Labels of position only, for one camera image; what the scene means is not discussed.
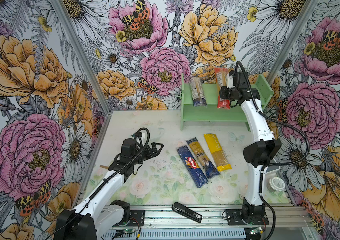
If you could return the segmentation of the red spaghetti bag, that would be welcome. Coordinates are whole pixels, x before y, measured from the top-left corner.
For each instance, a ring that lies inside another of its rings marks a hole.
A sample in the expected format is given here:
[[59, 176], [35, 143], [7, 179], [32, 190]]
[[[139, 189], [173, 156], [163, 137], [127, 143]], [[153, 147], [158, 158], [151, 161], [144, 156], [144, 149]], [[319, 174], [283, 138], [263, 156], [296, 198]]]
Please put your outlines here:
[[222, 87], [227, 87], [227, 74], [229, 70], [226, 68], [215, 68], [215, 77], [216, 77], [216, 83], [218, 88], [218, 103], [217, 108], [218, 109], [230, 109], [230, 100], [224, 99], [221, 97], [221, 89]]

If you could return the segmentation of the clear spaghetti bag dark ends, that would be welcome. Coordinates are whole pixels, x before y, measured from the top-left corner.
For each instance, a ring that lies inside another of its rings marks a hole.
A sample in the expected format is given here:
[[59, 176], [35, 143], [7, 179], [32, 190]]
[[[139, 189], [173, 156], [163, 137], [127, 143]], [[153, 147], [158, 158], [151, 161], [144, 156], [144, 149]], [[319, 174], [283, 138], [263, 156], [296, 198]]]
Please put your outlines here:
[[200, 78], [192, 77], [190, 80], [191, 96], [194, 107], [206, 107], [207, 101]]

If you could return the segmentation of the blue Barilla spaghetti bag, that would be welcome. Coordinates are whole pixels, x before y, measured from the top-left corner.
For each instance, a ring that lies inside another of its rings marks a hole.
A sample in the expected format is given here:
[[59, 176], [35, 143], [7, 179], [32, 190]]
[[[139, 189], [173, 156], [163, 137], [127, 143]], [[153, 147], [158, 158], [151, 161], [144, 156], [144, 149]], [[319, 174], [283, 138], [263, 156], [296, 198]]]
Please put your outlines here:
[[177, 152], [188, 169], [193, 181], [197, 188], [201, 188], [203, 185], [208, 183], [208, 179], [204, 172], [200, 168], [199, 164], [195, 160], [193, 154], [187, 146], [181, 146], [177, 148]]

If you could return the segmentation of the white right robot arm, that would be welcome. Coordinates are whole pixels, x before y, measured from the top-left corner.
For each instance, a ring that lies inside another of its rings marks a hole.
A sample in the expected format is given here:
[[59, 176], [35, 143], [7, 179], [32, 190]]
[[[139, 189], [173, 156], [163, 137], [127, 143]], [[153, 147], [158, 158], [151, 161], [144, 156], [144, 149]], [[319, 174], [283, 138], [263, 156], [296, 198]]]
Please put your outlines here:
[[224, 99], [236, 101], [243, 110], [253, 143], [243, 150], [243, 156], [248, 164], [248, 189], [244, 196], [242, 209], [227, 213], [229, 221], [237, 221], [240, 225], [268, 225], [266, 204], [261, 199], [264, 173], [267, 165], [281, 147], [281, 141], [275, 139], [266, 119], [262, 116], [261, 96], [257, 89], [251, 88], [247, 77], [234, 70], [227, 74], [228, 85], [221, 87], [219, 94]]

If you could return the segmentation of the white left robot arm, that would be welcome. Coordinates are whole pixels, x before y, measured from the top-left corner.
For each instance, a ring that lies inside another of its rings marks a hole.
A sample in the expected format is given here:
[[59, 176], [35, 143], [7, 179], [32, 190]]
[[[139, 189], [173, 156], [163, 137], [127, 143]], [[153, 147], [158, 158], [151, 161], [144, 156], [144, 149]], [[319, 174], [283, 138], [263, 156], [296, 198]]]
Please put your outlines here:
[[126, 222], [130, 205], [123, 201], [110, 202], [135, 171], [135, 165], [157, 157], [164, 145], [142, 144], [139, 137], [125, 139], [109, 171], [98, 186], [72, 210], [64, 210], [57, 218], [53, 240], [99, 240], [115, 224]]

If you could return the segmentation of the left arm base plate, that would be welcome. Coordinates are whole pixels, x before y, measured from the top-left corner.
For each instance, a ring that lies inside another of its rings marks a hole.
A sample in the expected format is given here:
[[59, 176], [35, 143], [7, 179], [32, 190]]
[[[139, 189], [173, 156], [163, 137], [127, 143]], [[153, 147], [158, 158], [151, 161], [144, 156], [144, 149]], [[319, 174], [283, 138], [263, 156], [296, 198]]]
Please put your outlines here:
[[115, 224], [115, 227], [143, 227], [145, 214], [145, 210], [130, 210], [129, 217]]

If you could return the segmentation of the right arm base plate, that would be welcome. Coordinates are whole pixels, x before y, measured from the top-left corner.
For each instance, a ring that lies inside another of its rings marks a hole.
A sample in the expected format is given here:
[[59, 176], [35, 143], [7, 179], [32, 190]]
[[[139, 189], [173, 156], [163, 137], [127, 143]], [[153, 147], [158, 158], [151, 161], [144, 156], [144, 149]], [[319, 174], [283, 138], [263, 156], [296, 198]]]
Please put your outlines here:
[[267, 226], [270, 224], [266, 215], [243, 214], [240, 209], [227, 209], [223, 213], [229, 226]]

